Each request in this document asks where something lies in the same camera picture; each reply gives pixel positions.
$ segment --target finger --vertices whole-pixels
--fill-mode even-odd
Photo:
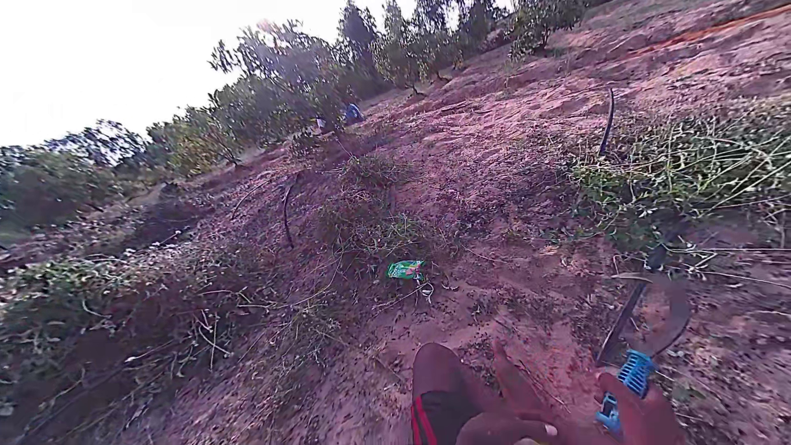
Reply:
[[[632,390],[627,388],[614,375],[602,373],[598,377],[599,388],[604,392],[611,393],[618,400],[618,403],[628,403],[634,406],[640,404],[640,398]]]

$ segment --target hillside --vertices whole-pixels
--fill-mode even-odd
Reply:
[[[544,56],[516,63],[497,48],[425,96],[365,102],[365,122],[305,157],[265,151],[13,247],[0,269],[85,262],[62,273],[92,328],[68,339],[58,378],[17,393],[0,437],[34,419],[22,443],[409,443],[419,346],[449,346],[496,385],[498,338],[557,413],[590,421],[593,353],[634,285],[616,276],[640,272],[653,240],[605,236],[615,230],[579,211],[608,90],[612,165],[707,113],[758,116],[785,137],[784,3],[607,2]],[[655,383],[689,443],[791,442],[788,181],[776,189],[696,221],[672,263],[694,315]],[[400,260],[426,261],[433,293],[387,278]],[[94,314],[74,289],[113,300]],[[660,289],[636,328],[657,318]]]

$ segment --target dirt ground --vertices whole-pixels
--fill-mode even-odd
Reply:
[[[529,370],[554,410],[592,421],[598,408],[592,352],[634,285],[611,276],[637,269],[601,237],[555,242],[547,236],[576,226],[573,191],[557,172],[571,150],[600,138],[608,88],[615,92],[614,137],[630,117],[783,97],[791,90],[785,3],[615,0],[589,11],[573,31],[552,36],[547,57],[513,63],[508,48],[499,48],[452,71],[452,81],[426,86],[425,98],[395,91],[366,103],[367,120],[350,129],[343,146],[325,147],[327,160],[305,169],[294,186],[294,249],[282,234],[281,200],[304,167],[287,162],[285,149],[186,184],[190,197],[174,215],[193,216],[171,220],[194,227],[193,240],[261,246],[278,274],[276,291],[292,302],[332,286],[332,304],[345,314],[337,320],[343,334],[327,335],[328,352],[305,364],[305,378],[277,418],[267,385],[278,365],[265,359],[271,347],[265,334],[276,321],[267,320],[239,347],[244,354],[184,384],[117,442],[410,443],[411,361],[418,348],[444,344],[496,386],[493,339],[506,340],[506,351]],[[333,171],[347,151],[414,166],[393,205],[445,240],[430,258],[436,265],[430,301],[382,305],[391,287],[381,274],[338,273],[320,248],[312,215],[338,193]],[[163,209],[148,211],[174,212]],[[712,248],[754,238],[727,220],[691,235]],[[791,443],[787,256],[745,254],[721,269],[781,285],[727,276],[685,283],[694,315],[682,340],[659,358],[656,383],[672,396],[689,443]],[[650,320],[661,298],[652,289],[640,319]]]

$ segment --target sandy soil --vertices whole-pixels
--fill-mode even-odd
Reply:
[[[240,348],[250,348],[243,360],[192,379],[119,441],[409,443],[411,361],[420,345],[447,345],[496,385],[494,338],[507,340],[506,350],[530,370],[553,409],[591,421],[592,349],[632,285],[609,277],[633,265],[620,262],[601,238],[561,245],[542,238],[574,226],[567,211],[573,195],[558,187],[556,172],[569,150],[600,137],[607,88],[615,91],[616,137],[629,116],[787,93],[791,7],[783,3],[616,0],[553,36],[552,56],[511,63],[508,48],[499,48],[453,71],[451,82],[427,86],[426,98],[391,92],[373,101],[343,149],[414,163],[418,174],[395,191],[395,208],[456,240],[433,259],[449,289],[435,286],[430,302],[410,298],[374,313],[384,292],[374,277],[336,283],[348,314],[340,321],[345,340],[305,371],[293,406],[278,419],[266,415],[273,365],[254,332],[250,346]],[[202,213],[195,238],[267,246],[279,289],[295,301],[331,282],[334,274],[315,272],[327,253],[316,247],[320,235],[311,220],[338,192],[328,172],[345,154],[335,145],[327,152],[332,156],[303,173],[292,197],[296,249],[284,247],[279,203],[302,167],[286,163],[284,150],[194,184],[213,206]],[[745,242],[727,223],[697,235],[708,246]],[[746,272],[791,285],[784,267]],[[659,383],[674,394],[690,443],[791,442],[789,289],[726,277],[687,283],[694,317],[660,359]],[[649,293],[644,318],[659,298]]]

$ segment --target tool handle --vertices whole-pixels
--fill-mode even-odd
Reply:
[[[632,390],[640,398],[645,398],[648,393],[648,377],[657,367],[651,357],[630,349],[626,363],[618,371],[618,380]],[[596,413],[596,420],[601,422],[610,433],[617,438],[622,437],[621,419],[618,416],[618,401],[610,393],[604,393],[601,410]]]

